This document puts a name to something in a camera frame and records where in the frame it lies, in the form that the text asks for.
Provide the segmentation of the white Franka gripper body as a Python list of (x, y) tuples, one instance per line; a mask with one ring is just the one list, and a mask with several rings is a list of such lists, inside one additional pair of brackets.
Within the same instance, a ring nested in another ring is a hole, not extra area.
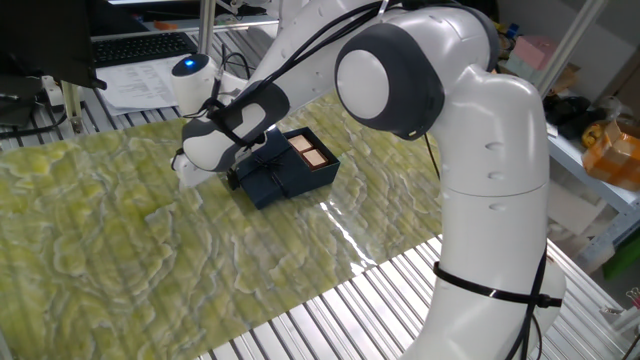
[(171, 169), (176, 173), (181, 187), (194, 187), (219, 173), (206, 171), (190, 161), (183, 149), (178, 149), (171, 160)]

